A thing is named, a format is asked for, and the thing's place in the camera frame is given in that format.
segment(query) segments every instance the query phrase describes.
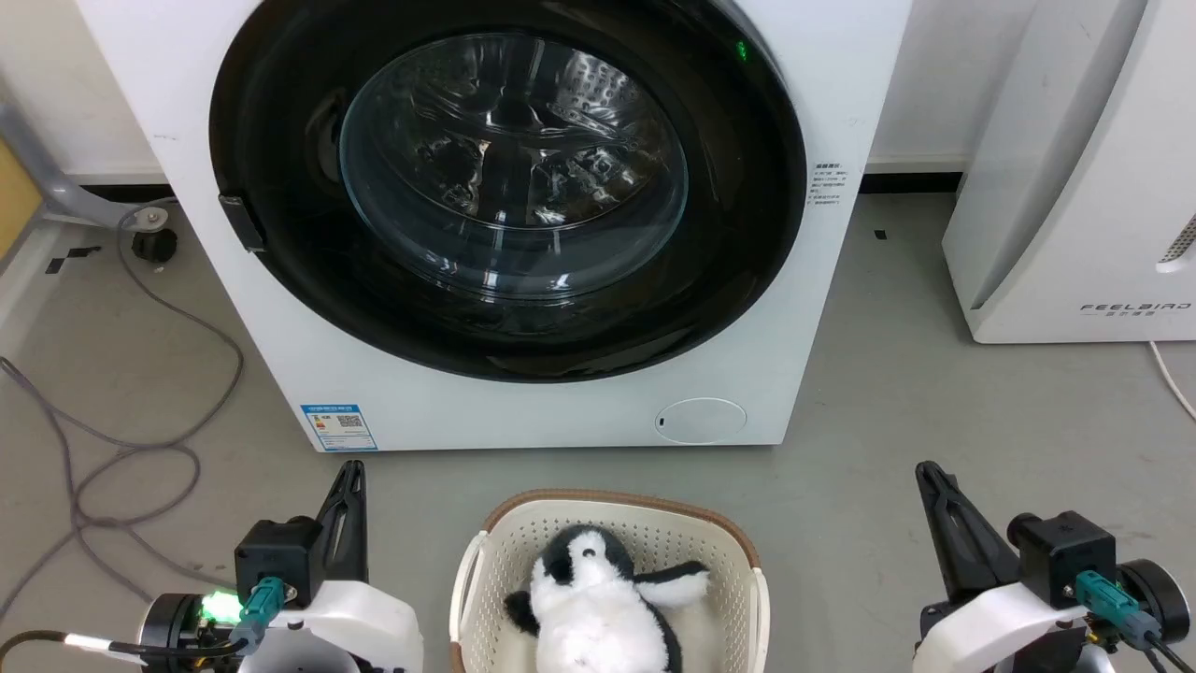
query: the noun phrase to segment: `baseboard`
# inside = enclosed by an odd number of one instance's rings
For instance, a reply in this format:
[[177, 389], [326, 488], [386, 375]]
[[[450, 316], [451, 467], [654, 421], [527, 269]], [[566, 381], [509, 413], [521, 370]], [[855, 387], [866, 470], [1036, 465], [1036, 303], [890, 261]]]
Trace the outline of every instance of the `baseboard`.
[[971, 157], [964, 154], [905, 154], [868, 157], [865, 173], [890, 172], [966, 172]]
[[170, 184], [81, 184], [84, 189], [109, 201], [117, 203], [145, 203], [157, 198], [166, 198], [175, 195]]
[[140, 170], [130, 169], [121, 172], [85, 172], [85, 171], [72, 171], [65, 169], [63, 172], [67, 177], [74, 181], [75, 184], [81, 184], [87, 186], [90, 184], [104, 186], [112, 184], [166, 184], [166, 173], [161, 172], [160, 169], [154, 169], [152, 166], [141, 166]]
[[860, 181], [860, 194], [954, 194], [962, 172], [873, 172]]

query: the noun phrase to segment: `robotic arm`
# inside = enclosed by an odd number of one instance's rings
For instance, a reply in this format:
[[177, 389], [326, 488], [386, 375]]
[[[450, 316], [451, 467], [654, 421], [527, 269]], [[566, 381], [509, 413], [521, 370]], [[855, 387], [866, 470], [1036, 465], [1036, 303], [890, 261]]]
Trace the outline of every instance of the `robotic arm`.
[[[361, 461], [341, 467], [316, 519], [258, 521], [233, 556], [237, 596], [164, 594], [150, 607], [139, 643], [184, 654], [142, 655], [146, 673], [422, 672], [415, 612], [367, 583]], [[230, 656], [185, 655], [240, 638]]]
[[1157, 563], [1117, 564], [1113, 536], [1074, 512], [1014, 518], [1019, 558], [953, 476], [915, 476], [947, 600], [922, 608], [914, 673], [1112, 673], [1119, 644], [1190, 671], [1167, 647], [1188, 636], [1188, 601]]

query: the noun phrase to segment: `power cord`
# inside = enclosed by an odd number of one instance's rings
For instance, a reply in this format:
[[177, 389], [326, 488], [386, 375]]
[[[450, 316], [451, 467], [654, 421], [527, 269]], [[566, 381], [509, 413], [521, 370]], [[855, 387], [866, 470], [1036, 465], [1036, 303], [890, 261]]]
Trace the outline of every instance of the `power cord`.
[[1188, 403], [1188, 398], [1185, 398], [1183, 392], [1179, 391], [1179, 386], [1176, 386], [1176, 380], [1171, 378], [1167, 363], [1163, 362], [1163, 354], [1159, 353], [1159, 347], [1157, 347], [1154, 342], [1147, 342], [1147, 345], [1151, 347], [1151, 353], [1154, 355], [1154, 362], [1158, 363], [1159, 372], [1163, 374], [1163, 380], [1167, 383], [1167, 388], [1171, 388], [1171, 393], [1177, 400], [1179, 400], [1179, 404], [1183, 405], [1188, 416], [1192, 417], [1192, 421], [1196, 421], [1196, 409], [1192, 409], [1191, 404]]
[[1167, 673], [1166, 667], [1152, 650], [1145, 649], [1142, 654], [1146, 655], [1146, 660], [1151, 662], [1151, 668], [1154, 668], [1155, 673]]
[[120, 641], [105, 641], [102, 638], [92, 638], [91, 636], [66, 634], [63, 631], [23, 631], [8, 638], [2, 646], [0, 646], [0, 671], [4, 669], [5, 656], [7, 656], [13, 648], [16, 648], [22, 643], [32, 643], [37, 641], [50, 642], [50, 643], [63, 643], [89, 651], [99, 651], [99, 653], [106, 651], [117, 655], [128, 655], [129, 657], [140, 657], [141, 655], [147, 655], [147, 656], [167, 656], [173, 659], [188, 659], [188, 660], [220, 659], [224, 656], [231, 656], [245, 649], [245, 647], [249, 646], [249, 641], [246, 641], [245, 638], [240, 638], [236, 643], [219, 646], [214, 648], [193, 648], [193, 649], [164, 648], [159, 646], [142, 646], [139, 643], [122, 643]]
[[1174, 650], [1167, 647], [1167, 644], [1160, 641], [1159, 637], [1155, 636], [1154, 634], [1147, 634], [1146, 642], [1151, 643], [1151, 647], [1159, 650], [1159, 653], [1163, 654], [1163, 656], [1167, 657], [1167, 661], [1170, 661], [1182, 673], [1196, 673], [1192, 671], [1191, 666], [1188, 666], [1186, 661], [1180, 659], [1180, 656], [1176, 654]]
[[[121, 216], [121, 220], [116, 225], [116, 256], [121, 261], [121, 267], [124, 269], [126, 274], [129, 276], [130, 280], [133, 280], [133, 283], [136, 285], [138, 288], [141, 289], [147, 296], [150, 296], [158, 304], [165, 306], [167, 310], [177, 314], [181, 314], [187, 319], [191, 320], [193, 323], [202, 326], [207, 331], [210, 331], [216, 336], [218, 339], [220, 339], [226, 347], [228, 347], [230, 350], [232, 350], [233, 355], [237, 357], [237, 367], [233, 371], [232, 379], [228, 381], [228, 386], [225, 387], [224, 393], [220, 396], [216, 403], [206, 414], [203, 414], [194, 426], [184, 430], [182, 434], [158, 442], [129, 442], [126, 440], [118, 440], [116, 438], [105, 435], [104, 433], [96, 430], [94, 428], [87, 426], [86, 423], [62, 411], [61, 409], [55, 406], [54, 403], [47, 400], [45, 397], [42, 396], [41, 391], [37, 390], [37, 386], [35, 386], [29, 379], [25, 378], [24, 374], [20, 373], [19, 369], [17, 369], [17, 366], [14, 366], [8, 359], [0, 357], [0, 372], [2, 372], [10, 379], [12, 379], [18, 387], [20, 387], [26, 394], [29, 394], [30, 398], [33, 399], [37, 406], [41, 408], [42, 414], [45, 416], [45, 421], [47, 423], [49, 423], [50, 429], [54, 430], [54, 435], [55, 439], [57, 440], [60, 453], [62, 454], [62, 477], [63, 481], [66, 482], [67, 498], [71, 506], [71, 531], [65, 536], [62, 536], [53, 545], [50, 545], [50, 547], [45, 550], [45, 552], [41, 557], [38, 557], [37, 561], [32, 563], [32, 565], [30, 565], [29, 570], [25, 571], [19, 580], [17, 580], [17, 583], [8, 592], [8, 595], [5, 596], [4, 602], [0, 604], [0, 623], [4, 622], [4, 618], [8, 614], [8, 611], [12, 608], [13, 602], [16, 602], [17, 596], [20, 595], [22, 591], [29, 585], [29, 582], [33, 577], [36, 577], [37, 574], [45, 568], [45, 564], [51, 558], [54, 558], [54, 556], [59, 553], [59, 551], [62, 550], [62, 547], [65, 547], [72, 540], [78, 540], [79, 546], [83, 549], [84, 553], [87, 555], [87, 558], [90, 558], [92, 563], [96, 564], [97, 568], [104, 571], [105, 575], [111, 577], [114, 581], [116, 581], [118, 585], [121, 585], [129, 592], [136, 594], [145, 602], [148, 604], [153, 600], [153, 596], [150, 595], [148, 592], [142, 589], [133, 580], [122, 575], [118, 570], [114, 569], [111, 565], [109, 565], [106, 562], [99, 558], [99, 556], [91, 547], [91, 545], [87, 544], [87, 540], [84, 537], [84, 532], [87, 531], [89, 528], [114, 528], [117, 531], [122, 531], [129, 538], [132, 538], [133, 542], [136, 543], [142, 550], [145, 550], [146, 553], [148, 553], [151, 557], [157, 559], [159, 563], [161, 563], [170, 570], [173, 570], [175, 573], [185, 577], [200, 580], [201, 582], [208, 582], [228, 589], [234, 589], [234, 587], [231, 583], [225, 582], [219, 577], [214, 577], [205, 573], [191, 570], [190, 568], [185, 568], [166, 558], [161, 552], [155, 550], [150, 543], [142, 539], [141, 536], [139, 536], [134, 530], [134, 527], [138, 526], [139, 524], [151, 521], [175, 509], [183, 501], [185, 501], [191, 495], [193, 491], [195, 491], [195, 487], [200, 481], [200, 470], [201, 470], [200, 457], [196, 455], [196, 453], [190, 447], [185, 446], [185, 442], [191, 438], [194, 438], [196, 433], [202, 430], [208, 424], [208, 422], [212, 421], [212, 417], [214, 417], [224, 408], [225, 403], [228, 402], [228, 398], [232, 397], [233, 390], [236, 390], [237, 384], [240, 381], [242, 372], [245, 369], [245, 354], [240, 350], [240, 347], [238, 347], [237, 343], [233, 342], [233, 339], [231, 338], [231, 336], [228, 336], [228, 334], [224, 332], [218, 326], [205, 320], [203, 318], [191, 314], [190, 312], [176, 306], [175, 304], [171, 304], [166, 299], [163, 299], [161, 296], [155, 294], [152, 289], [150, 289], [145, 285], [145, 282], [142, 282], [142, 280], [138, 276], [138, 274], [134, 273], [133, 268], [129, 265], [128, 259], [126, 258], [123, 233], [124, 230], [128, 227], [129, 222], [133, 221], [134, 215], [138, 213], [138, 210], [150, 206], [161, 206], [172, 202], [177, 202], [177, 200], [173, 197], [158, 198], [154, 201], [142, 203], [141, 206], [130, 209], [123, 216]], [[61, 422], [63, 421], [83, 430], [84, 433], [91, 435], [92, 438], [96, 438], [98, 440], [102, 440], [103, 442], [117, 447], [120, 451], [116, 453], [116, 455], [102, 463], [98, 467], [89, 472], [81, 481], [77, 482], [74, 469], [71, 466], [71, 443], [62, 430]], [[183, 454], [191, 461], [193, 466], [191, 481], [178, 494], [178, 496], [176, 496], [173, 500], [171, 500], [170, 502], [157, 509], [126, 519], [99, 516], [84, 512], [81, 503], [83, 494], [87, 489], [87, 487], [96, 481], [97, 477], [99, 477], [104, 472], [108, 472], [110, 469], [121, 465], [128, 459], [154, 452], [176, 452]], [[202, 655], [195, 655], [194, 650], [191, 651], [194, 656], [202, 656]]]

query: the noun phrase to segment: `white wall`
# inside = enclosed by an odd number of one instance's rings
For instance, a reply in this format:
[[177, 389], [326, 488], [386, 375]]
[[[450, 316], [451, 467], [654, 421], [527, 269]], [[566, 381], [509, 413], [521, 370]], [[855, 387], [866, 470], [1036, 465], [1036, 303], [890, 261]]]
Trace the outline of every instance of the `white wall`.
[[0, 0], [0, 80], [80, 182], [165, 181], [74, 0]]
[[[914, 0], [869, 170], [963, 170], [1036, 1]], [[0, 80], [80, 182], [163, 179], [73, 0], [0, 0]]]
[[914, 0], [871, 172], [964, 170], [1037, 1]]

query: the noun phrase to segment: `circular panel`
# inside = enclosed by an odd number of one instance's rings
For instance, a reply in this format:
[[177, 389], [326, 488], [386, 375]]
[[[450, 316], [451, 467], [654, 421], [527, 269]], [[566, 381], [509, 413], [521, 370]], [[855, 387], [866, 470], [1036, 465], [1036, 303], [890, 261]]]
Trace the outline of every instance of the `circular panel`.
[[718, 398], [682, 400], [657, 416], [657, 433], [678, 445], [716, 445], [746, 424], [742, 406]]

